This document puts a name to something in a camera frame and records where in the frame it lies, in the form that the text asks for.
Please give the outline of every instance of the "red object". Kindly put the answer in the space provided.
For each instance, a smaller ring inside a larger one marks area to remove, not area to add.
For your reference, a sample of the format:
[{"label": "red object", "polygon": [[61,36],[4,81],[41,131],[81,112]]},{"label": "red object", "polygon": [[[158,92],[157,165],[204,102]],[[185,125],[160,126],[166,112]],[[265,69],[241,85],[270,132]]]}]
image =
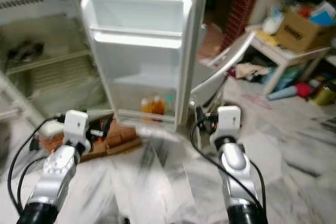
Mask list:
[{"label": "red object", "polygon": [[304,18],[308,18],[310,17],[310,9],[308,7],[301,6],[299,14]]},{"label": "red object", "polygon": [[306,96],[308,96],[313,90],[313,88],[309,86],[308,84],[306,84],[305,82],[296,83],[294,84],[294,86],[296,87],[298,91],[298,96],[302,98],[305,98]]},{"label": "red object", "polygon": [[229,76],[231,76],[233,78],[236,78],[236,69],[235,68],[230,68],[227,73],[228,73]]}]

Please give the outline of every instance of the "black cable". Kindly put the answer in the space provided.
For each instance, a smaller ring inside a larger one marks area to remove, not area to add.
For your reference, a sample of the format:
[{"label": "black cable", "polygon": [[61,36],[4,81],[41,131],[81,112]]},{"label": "black cable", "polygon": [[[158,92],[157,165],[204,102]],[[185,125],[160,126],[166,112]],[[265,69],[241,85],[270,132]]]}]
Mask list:
[{"label": "black cable", "polygon": [[21,203],[21,187],[22,187],[22,183],[23,183],[23,179],[25,178],[25,175],[28,171],[28,169],[30,168],[30,166],[42,159],[45,159],[46,157],[40,157],[40,158],[37,158],[35,159],[34,161],[30,162],[26,168],[23,170],[22,174],[21,174],[21,177],[20,177],[20,180],[19,180],[19,185],[17,186],[17,204],[19,206],[19,209],[20,211],[22,212],[23,211],[23,207],[22,207],[22,203]]},{"label": "black cable", "polygon": [[192,127],[192,130],[190,131],[190,141],[191,141],[191,144],[192,146],[194,147],[194,149],[202,156],[204,157],[207,161],[209,161],[210,163],[212,163],[213,165],[217,166],[217,168],[223,172],[224,174],[226,174],[227,176],[229,176],[230,178],[232,178],[240,187],[242,187],[242,189],[244,189],[244,191],[253,199],[253,201],[255,202],[255,204],[257,205],[257,207],[260,209],[260,210],[263,210],[259,200],[253,195],[253,193],[251,193],[251,191],[249,189],[247,189],[235,176],[233,176],[232,174],[230,174],[229,172],[227,172],[220,164],[216,163],[215,161],[213,161],[211,158],[207,157],[203,152],[201,152],[195,142],[194,142],[194,131],[197,127],[197,125],[199,123],[202,123],[206,121],[205,119],[202,119],[202,120],[199,120],[198,122],[196,122],[194,124],[194,126]]},{"label": "black cable", "polygon": [[254,168],[257,170],[257,173],[259,175],[259,179],[261,183],[261,196],[262,196],[263,209],[266,214],[266,191],[265,191],[264,178],[261,174],[261,171],[259,170],[259,167],[253,161],[250,160],[250,162],[254,166]]},{"label": "black cable", "polygon": [[54,116],[53,118],[48,118],[48,119],[45,119],[43,120],[43,122],[41,122],[37,128],[32,132],[32,134],[29,136],[29,138],[20,146],[19,150],[15,153],[15,156],[12,160],[12,163],[10,164],[10,168],[9,168],[9,172],[8,172],[8,178],[7,178],[7,189],[8,189],[8,193],[9,193],[9,197],[10,199],[12,200],[17,212],[20,214],[20,209],[19,209],[19,206],[14,198],[14,195],[13,195],[13,191],[12,191],[12,174],[13,174],[13,169],[14,169],[14,165],[15,165],[15,162],[16,162],[16,159],[18,157],[18,155],[20,154],[21,150],[23,149],[23,147],[25,147],[25,145],[29,142],[29,140],[36,134],[36,132],[38,132],[38,130],[42,127],[43,124],[45,124],[46,122],[48,121],[51,121],[51,120],[55,120],[55,119],[58,119],[57,116]]}]

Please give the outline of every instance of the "open refrigerator door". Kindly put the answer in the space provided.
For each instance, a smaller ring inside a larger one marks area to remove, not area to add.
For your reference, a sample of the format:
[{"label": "open refrigerator door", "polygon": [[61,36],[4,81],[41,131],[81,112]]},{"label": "open refrigerator door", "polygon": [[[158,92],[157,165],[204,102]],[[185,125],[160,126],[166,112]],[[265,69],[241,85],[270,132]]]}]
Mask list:
[{"label": "open refrigerator door", "polygon": [[[184,124],[206,0],[81,0],[90,46],[117,119]],[[153,111],[158,97],[169,113]],[[149,100],[150,109],[141,103]]]}]

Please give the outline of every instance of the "bottle cap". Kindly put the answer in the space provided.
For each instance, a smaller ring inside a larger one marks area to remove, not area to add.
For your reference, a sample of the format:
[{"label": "bottle cap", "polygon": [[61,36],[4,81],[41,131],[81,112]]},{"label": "bottle cap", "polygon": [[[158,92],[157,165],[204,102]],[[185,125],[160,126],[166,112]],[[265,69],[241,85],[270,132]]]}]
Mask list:
[{"label": "bottle cap", "polygon": [[149,100],[147,99],[147,98],[143,98],[142,100],[141,100],[141,105],[142,106],[146,106],[146,105],[148,105],[149,104]]},{"label": "bottle cap", "polygon": [[167,101],[167,102],[172,102],[172,101],[173,101],[173,96],[170,95],[170,94],[167,95],[167,96],[166,96],[166,101]]},{"label": "bottle cap", "polygon": [[154,102],[159,102],[161,100],[159,95],[154,96]]}]

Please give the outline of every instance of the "table leg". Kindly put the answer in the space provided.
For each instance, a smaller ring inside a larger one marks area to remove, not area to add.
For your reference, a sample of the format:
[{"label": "table leg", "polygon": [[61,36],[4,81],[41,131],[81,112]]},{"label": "table leg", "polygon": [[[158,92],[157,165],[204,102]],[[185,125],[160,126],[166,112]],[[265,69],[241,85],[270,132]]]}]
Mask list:
[{"label": "table leg", "polygon": [[274,72],[273,76],[266,83],[266,85],[264,87],[264,90],[263,90],[264,95],[272,93],[273,89],[278,84],[278,82],[279,82],[282,74],[286,70],[286,68],[287,68],[287,64],[281,64],[281,65],[278,66],[277,70]]},{"label": "table leg", "polygon": [[309,76],[311,75],[311,73],[314,71],[314,69],[317,67],[317,65],[320,63],[320,61],[322,60],[323,57],[318,57],[314,60],[312,60],[308,67],[305,69],[305,71],[302,73],[302,75],[300,76],[299,81],[306,81]]}]

